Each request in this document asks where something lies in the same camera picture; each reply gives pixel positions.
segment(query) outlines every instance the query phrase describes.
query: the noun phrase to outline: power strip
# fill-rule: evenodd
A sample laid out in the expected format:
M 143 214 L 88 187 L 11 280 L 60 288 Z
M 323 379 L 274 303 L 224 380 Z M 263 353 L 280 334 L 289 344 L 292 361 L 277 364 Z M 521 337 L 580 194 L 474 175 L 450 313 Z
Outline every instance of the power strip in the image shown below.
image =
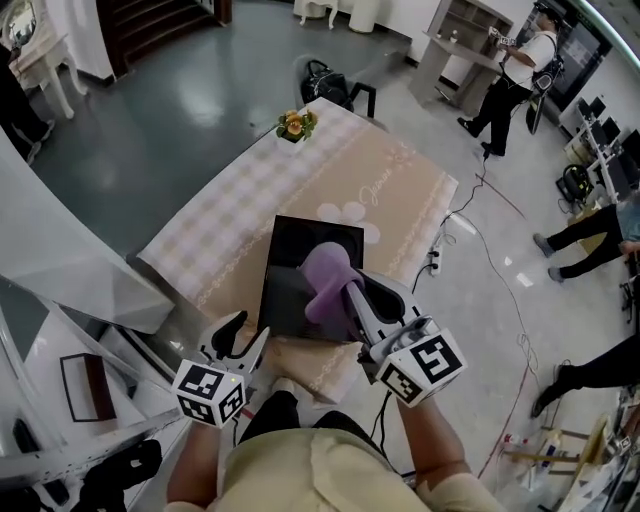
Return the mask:
M 429 256 L 429 273 L 435 277 L 440 274 L 442 270 L 442 250 L 444 249 L 444 244 L 438 242 L 434 245 L 431 250 L 427 253 Z

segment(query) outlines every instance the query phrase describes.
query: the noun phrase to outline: purple towel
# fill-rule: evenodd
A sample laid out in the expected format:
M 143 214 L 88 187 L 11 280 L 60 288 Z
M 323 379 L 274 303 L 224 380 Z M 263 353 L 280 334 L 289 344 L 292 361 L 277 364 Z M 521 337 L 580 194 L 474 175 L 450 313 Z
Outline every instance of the purple towel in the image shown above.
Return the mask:
M 364 279 L 351 267 L 344 247 L 334 242 L 318 245 L 309 253 L 300 271 L 317 294 L 305 308 L 307 319 L 315 324 L 323 319 L 346 320 L 342 289 L 353 281 L 364 285 Z

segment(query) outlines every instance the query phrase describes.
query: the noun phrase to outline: shoe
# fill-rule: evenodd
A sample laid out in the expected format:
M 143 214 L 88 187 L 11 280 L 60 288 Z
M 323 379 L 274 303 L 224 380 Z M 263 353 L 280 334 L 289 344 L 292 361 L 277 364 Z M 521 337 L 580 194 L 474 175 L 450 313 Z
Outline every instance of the shoe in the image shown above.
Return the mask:
M 571 366 L 570 361 L 563 361 L 560 366 L 557 367 L 556 378 L 554 383 L 545 389 L 540 396 L 533 402 L 533 406 L 531 407 L 531 417 L 537 418 L 542 414 L 547 406 L 551 402 L 555 402 L 558 398 L 562 397 L 567 391 L 570 391 L 571 388 L 567 388 L 566 384 L 563 385 L 561 383 L 562 373 L 566 371 L 566 367 Z
M 36 159 L 36 156 L 38 155 L 38 153 L 40 153 L 41 149 L 42 144 L 40 144 L 39 142 L 36 142 L 33 146 L 31 146 L 31 151 L 29 151 L 29 156 L 27 157 L 27 164 L 29 164 L 29 166 L 33 164 L 33 161 Z
M 504 153 L 496 153 L 496 152 L 493 150 L 493 147 L 491 146 L 491 144 L 489 144 L 488 142 L 481 142 L 481 143 L 480 143 L 480 145 L 481 145 L 481 146 L 482 146 L 482 148 L 484 149 L 485 153 L 487 153 L 487 152 L 488 152 L 490 155 L 493 155 L 493 156 L 499 156 L 499 157 L 501 157 L 501 158 L 504 156 Z
M 45 142 L 49 137 L 51 137 L 51 132 L 53 132 L 53 129 L 56 127 L 56 122 L 53 119 L 50 119 L 49 121 L 47 121 L 47 126 L 47 131 L 40 139 L 41 143 Z
M 549 277 L 556 283 L 564 283 L 564 277 L 560 275 L 560 269 L 558 267 L 549 267 L 547 272 L 549 273 Z
M 540 233 L 536 233 L 535 235 L 533 235 L 533 241 L 540 248 L 545 258 L 550 258 L 551 255 L 556 252 L 551 248 L 549 242 L 547 242 L 547 239 Z
M 459 117 L 459 118 L 458 118 L 458 124 L 459 124 L 460 126 L 462 126 L 465 130 L 467 130 L 467 132 L 469 132 L 469 135 L 471 135 L 474 139 L 476 139 L 478 136 L 477 136 L 477 135 L 475 135 L 475 134 L 471 131 L 471 128 L 469 128 L 469 123 L 470 123 L 470 122 L 471 122 L 471 121 L 467 121 L 466 119 L 464 119 L 464 118 L 462 118 L 462 117 Z
M 286 391 L 295 396 L 296 383 L 286 377 L 279 377 L 271 386 L 271 396 L 275 395 L 278 391 Z

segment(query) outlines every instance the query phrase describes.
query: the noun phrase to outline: person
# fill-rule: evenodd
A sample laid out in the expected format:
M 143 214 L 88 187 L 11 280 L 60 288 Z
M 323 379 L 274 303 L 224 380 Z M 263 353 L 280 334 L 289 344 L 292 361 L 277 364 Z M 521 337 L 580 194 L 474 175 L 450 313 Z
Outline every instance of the person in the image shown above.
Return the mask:
M 462 443 L 433 397 L 412 409 L 398 403 L 416 469 L 414 492 L 351 418 L 333 411 L 313 428 L 300 428 L 293 382 L 279 379 L 273 391 L 231 452 L 219 496 L 220 431 L 191 426 L 165 512 L 505 512 L 470 474 Z
M 18 153 L 31 165 L 42 149 L 42 143 L 51 136 L 55 122 L 45 123 L 38 117 L 31 108 L 29 98 L 22 90 L 20 83 L 9 69 L 9 64 L 19 56 L 20 48 L 9 51 L 0 44 L 0 63 L 2 63 L 0 65 L 0 91 L 2 91 L 0 126 Z M 20 137 L 16 128 L 30 142 Z
M 555 235 L 545 238 L 540 233 L 533 241 L 542 253 L 550 258 L 578 240 L 605 233 L 604 240 L 585 259 L 568 267 L 550 267 L 549 277 L 558 283 L 581 276 L 594 268 L 623 254 L 640 250 L 640 193 L 634 192 L 629 199 L 598 210 L 580 222 L 576 222 Z
M 587 364 L 561 365 L 555 382 L 533 403 L 531 417 L 537 418 L 549 404 L 574 389 L 617 388 L 640 383 L 639 360 L 640 340 L 634 335 Z
M 553 9 L 543 8 L 536 23 L 540 31 L 521 48 L 504 47 L 508 57 L 503 73 L 489 87 L 478 116 L 470 121 L 458 118 L 458 123 L 472 137 L 478 137 L 491 123 L 491 143 L 482 143 L 488 154 L 505 155 L 511 111 L 529 99 L 533 73 L 544 69 L 556 53 L 557 32 L 562 23 L 560 15 Z

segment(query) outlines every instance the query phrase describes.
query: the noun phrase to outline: blue shirt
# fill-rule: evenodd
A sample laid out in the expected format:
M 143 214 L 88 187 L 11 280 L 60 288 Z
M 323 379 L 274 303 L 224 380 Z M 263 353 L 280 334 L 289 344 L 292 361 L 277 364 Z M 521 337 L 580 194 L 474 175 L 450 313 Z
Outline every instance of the blue shirt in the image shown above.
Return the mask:
M 640 197 L 634 196 L 628 201 L 618 203 L 616 213 L 622 239 L 640 242 Z

